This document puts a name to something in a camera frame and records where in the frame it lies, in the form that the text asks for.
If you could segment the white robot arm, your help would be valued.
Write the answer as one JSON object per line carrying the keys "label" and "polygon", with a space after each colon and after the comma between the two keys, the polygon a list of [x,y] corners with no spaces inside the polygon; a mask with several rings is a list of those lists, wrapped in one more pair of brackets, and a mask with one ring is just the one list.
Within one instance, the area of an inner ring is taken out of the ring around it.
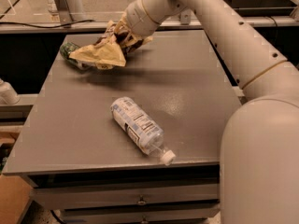
{"label": "white robot arm", "polygon": [[299,224],[299,73],[223,0],[136,0],[117,32],[127,45],[189,8],[247,102],[221,140],[221,223]]}

